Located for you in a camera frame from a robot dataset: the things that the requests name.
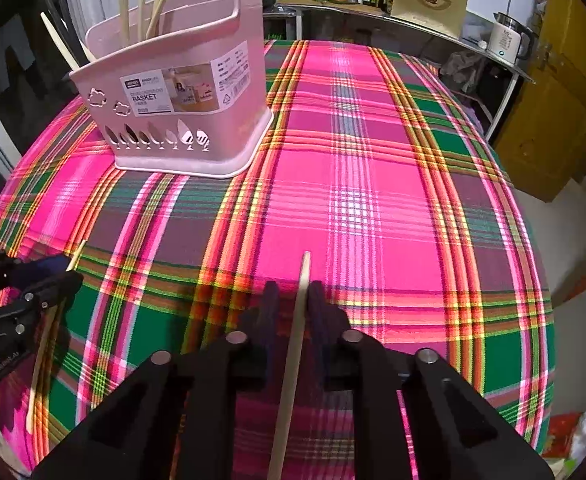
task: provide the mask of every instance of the yellow door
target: yellow door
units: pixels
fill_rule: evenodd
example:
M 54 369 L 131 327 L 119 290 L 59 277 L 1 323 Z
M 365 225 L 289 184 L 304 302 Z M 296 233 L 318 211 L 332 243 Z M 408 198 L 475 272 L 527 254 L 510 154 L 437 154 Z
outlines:
M 548 0 L 529 75 L 495 149 L 513 184 L 547 202 L 586 167 L 586 7 Z

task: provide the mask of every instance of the metal bolt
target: metal bolt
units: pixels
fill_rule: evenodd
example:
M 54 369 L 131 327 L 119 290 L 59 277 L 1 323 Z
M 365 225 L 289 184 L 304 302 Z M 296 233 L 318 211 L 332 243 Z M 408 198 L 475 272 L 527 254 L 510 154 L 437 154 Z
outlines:
M 158 366 L 170 363 L 170 352 L 167 352 L 166 350 L 158 350 L 151 355 L 151 362 Z
M 422 348 L 422 350 L 417 352 L 417 357 L 420 361 L 428 364 L 433 364 L 439 359 L 438 353 L 435 352 L 432 348 Z
M 226 334 L 226 340 L 233 345 L 241 345 L 246 342 L 249 337 L 241 330 L 233 330 Z
M 342 339 L 349 343 L 359 343 L 360 341 L 362 341 L 363 337 L 363 333 L 361 333 L 359 330 L 355 330 L 352 328 L 349 328 L 348 330 L 345 330 L 342 333 Z

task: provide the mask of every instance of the white kettle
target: white kettle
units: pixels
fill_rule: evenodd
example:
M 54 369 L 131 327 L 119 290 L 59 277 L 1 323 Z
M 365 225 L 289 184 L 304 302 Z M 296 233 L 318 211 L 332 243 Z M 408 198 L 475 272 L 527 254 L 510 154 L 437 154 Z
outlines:
M 503 12 L 493 15 L 496 22 L 493 23 L 487 49 L 511 65 L 515 64 L 516 59 L 528 59 L 533 51 L 534 32 Z M 528 36 L 528 45 L 526 51 L 520 54 L 522 34 Z

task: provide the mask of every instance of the pink plastic basket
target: pink plastic basket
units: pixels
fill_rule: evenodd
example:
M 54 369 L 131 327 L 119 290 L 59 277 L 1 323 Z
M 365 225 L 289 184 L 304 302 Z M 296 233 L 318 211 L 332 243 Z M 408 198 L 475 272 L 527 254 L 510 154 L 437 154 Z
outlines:
M 137 19 L 130 10 L 131 38 Z M 90 28 L 98 60 L 71 73 L 116 166 L 214 178 L 247 168 L 273 119 L 262 0 L 167 0 L 160 36 L 125 48 L 119 24 Z

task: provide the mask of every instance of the tablecloth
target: tablecloth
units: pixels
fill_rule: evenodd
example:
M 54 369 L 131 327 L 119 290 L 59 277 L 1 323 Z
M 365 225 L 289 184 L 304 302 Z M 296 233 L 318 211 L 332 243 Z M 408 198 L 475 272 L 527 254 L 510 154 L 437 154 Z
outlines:
M 512 184 L 459 102 L 433 67 L 376 48 L 275 41 L 265 59 L 275 119 L 232 179 L 118 170 L 79 99 L 22 158 L 0 196 L 0 248 L 28 260 L 88 241 L 32 436 L 32 360 L 2 385 L 7 441 L 33 467 L 153 351 L 232 330 L 266 280 L 294 294 L 308 250 L 353 327 L 447 356 L 539 449 L 550 294 Z M 277 407 L 241 402 L 235 475 L 265 478 Z M 284 478 L 352 475 L 349 408 L 347 394 L 298 394 Z

